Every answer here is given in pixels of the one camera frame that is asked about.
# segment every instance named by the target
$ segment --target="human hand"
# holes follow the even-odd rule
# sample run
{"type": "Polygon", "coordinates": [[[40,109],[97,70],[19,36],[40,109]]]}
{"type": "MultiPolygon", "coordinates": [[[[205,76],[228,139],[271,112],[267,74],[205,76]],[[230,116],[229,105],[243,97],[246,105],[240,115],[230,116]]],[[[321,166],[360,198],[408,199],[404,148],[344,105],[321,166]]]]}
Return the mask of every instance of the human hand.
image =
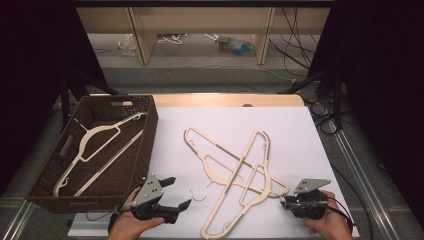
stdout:
{"type": "MultiPolygon", "coordinates": [[[[332,192],[321,190],[328,197],[328,206],[335,209],[339,209],[335,199],[335,195],[332,192]]],[[[319,233],[324,239],[327,240],[345,240],[352,239],[352,234],[346,223],[346,220],[340,214],[327,209],[322,218],[313,220],[310,218],[303,218],[306,226],[310,227],[309,233],[319,233]]]]}
{"type": "MultiPolygon", "coordinates": [[[[136,188],[125,201],[126,203],[134,200],[140,187],[136,188]]],[[[116,219],[110,230],[108,239],[110,240],[132,240],[137,239],[144,231],[161,225],[165,220],[163,218],[151,218],[149,220],[138,220],[127,208],[121,209],[122,214],[116,219]]]]}

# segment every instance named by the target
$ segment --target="white surface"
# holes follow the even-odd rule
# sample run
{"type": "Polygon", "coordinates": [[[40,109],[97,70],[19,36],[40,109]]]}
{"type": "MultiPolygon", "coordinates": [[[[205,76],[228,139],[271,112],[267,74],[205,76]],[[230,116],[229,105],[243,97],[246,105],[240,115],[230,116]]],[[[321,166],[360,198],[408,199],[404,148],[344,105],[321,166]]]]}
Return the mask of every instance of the white surface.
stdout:
{"type": "MultiPolygon", "coordinates": [[[[289,194],[302,178],[330,179],[332,183],[322,189],[332,191],[346,206],[327,156],[306,107],[254,107],[254,108],[158,108],[159,123],[150,163],[150,172],[159,179],[176,177],[176,182],[164,188],[160,201],[163,206],[177,207],[191,198],[190,189],[197,198],[205,194],[210,180],[203,171],[201,161],[185,144],[184,130],[194,126],[218,141],[232,152],[243,152],[255,130],[265,131],[270,138],[269,172],[290,186],[289,194]]],[[[208,188],[204,201],[192,201],[180,213],[176,224],[163,224],[143,233],[143,238],[201,238],[200,230],[209,216],[224,186],[216,183],[208,188]]],[[[219,233],[222,226],[238,214],[238,199],[242,189],[233,186],[230,202],[222,207],[225,214],[210,228],[219,233]]],[[[89,222],[85,214],[77,214],[69,236],[107,236],[109,217],[89,222]]],[[[308,228],[301,219],[280,205],[280,199],[266,199],[253,206],[238,223],[228,238],[307,238],[308,228]]],[[[354,237],[359,234],[354,230],[354,237]]]]}

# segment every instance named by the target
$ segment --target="wicker basket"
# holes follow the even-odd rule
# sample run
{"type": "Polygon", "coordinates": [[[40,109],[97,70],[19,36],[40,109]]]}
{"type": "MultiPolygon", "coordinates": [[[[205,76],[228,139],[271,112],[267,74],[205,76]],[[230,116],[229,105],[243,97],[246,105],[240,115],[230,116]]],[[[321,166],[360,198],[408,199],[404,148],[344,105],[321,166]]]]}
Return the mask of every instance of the wicker basket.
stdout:
{"type": "Polygon", "coordinates": [[[52,213],[113,209],[131,187],[147,176],[157,123],[158,114],[152,96],[83,97],[27,199],[52,213]],[[140,111],[147,111],[147,115],[120,125],[119,134],[116,129],[111,129],[93,135],[85,146],[83,158],[95,153],[117,134],[88,162],[78,161],[68,175],[68,183],[60,188],[59,196],[53,196],[56,183],[80,150],[80,142],[87,132],[86,129],[113,125],[140,111]],[[141,130],[143,130],[141,137],[128,147],[81,196],[75,197],[75,193],[141,130]]]}

